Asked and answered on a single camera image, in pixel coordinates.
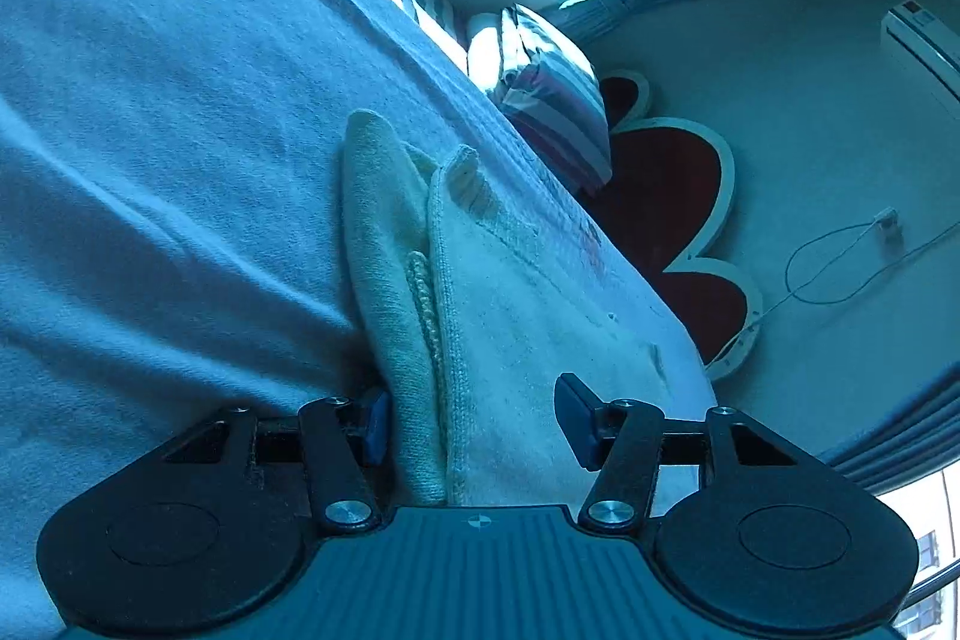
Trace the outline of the red heart-shaped headboard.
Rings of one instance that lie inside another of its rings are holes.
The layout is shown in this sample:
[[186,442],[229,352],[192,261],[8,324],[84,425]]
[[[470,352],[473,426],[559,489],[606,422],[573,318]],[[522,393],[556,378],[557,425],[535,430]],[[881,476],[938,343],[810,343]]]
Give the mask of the red heart-shaped headboard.
[[715,259],[736,195],[736,161],[713,128],[654,117],[646,76],[599,83],[610,127],[612,181],[579,203],[685,326],[715,383],[752,351],[765,310],[755,281]]

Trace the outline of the cream knitted small garment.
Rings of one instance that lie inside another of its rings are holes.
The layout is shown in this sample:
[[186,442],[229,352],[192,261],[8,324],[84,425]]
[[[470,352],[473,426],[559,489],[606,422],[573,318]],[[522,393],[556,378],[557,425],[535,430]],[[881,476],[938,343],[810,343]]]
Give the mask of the cream knitted small garment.
[[407,502],[583,502],[589,474],[553,408],[563,374],[677,419],[715,403],[679,319],[545,170],[509,190],[487,154],[432,158],[358,110],[342,203]]

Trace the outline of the blue-grey near curtain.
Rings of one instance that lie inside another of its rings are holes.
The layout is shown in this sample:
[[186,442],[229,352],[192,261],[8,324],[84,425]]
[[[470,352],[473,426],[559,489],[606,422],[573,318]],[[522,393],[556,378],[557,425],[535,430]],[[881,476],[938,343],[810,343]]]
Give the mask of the blue-grey near curtain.
[[818,459],[873,494],[887,494],[937,473],[958,459],[958,393],[958,364],[952,364],[880,422]]

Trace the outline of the white air conditioner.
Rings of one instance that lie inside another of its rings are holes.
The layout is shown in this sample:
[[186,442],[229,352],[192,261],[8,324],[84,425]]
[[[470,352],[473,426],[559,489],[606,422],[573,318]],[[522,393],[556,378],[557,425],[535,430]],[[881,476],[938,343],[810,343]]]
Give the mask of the white air conditioner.
[[958,34],[928,8],[905,0],[880,23],[880,44],[940,105],[958,117]]

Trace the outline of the wall power socket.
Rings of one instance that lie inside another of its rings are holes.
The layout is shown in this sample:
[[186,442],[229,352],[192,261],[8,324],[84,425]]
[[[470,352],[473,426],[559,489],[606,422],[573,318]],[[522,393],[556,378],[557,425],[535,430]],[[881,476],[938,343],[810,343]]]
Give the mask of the wall power socket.
[[880,209],[874,216],[874,226],[877,227],[880,236],[887,244],[895,242],[901,234],[900,216],[898,211],[891,206]]

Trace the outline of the white floral bed sheet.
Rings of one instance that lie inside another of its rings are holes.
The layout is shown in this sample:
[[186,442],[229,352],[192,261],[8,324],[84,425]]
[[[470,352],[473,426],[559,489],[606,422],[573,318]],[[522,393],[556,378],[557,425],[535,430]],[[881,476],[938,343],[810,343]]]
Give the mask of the white floral bed sheet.
[[34,549],[88,487],[226,404],[384,381],[343,236],[358,110],[553,177],[391,0],[2,0],[5,637],[62,631]]

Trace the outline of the striped folded quilt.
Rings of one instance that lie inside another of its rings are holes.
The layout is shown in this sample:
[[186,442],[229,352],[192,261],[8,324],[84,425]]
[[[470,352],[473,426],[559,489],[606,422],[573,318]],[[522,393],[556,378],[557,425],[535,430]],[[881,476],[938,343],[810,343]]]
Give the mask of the striped folded quilt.
[[574,195],[612,179],[601,86],[579,47],[539,13],[512,5],[467,23],[467,73]]

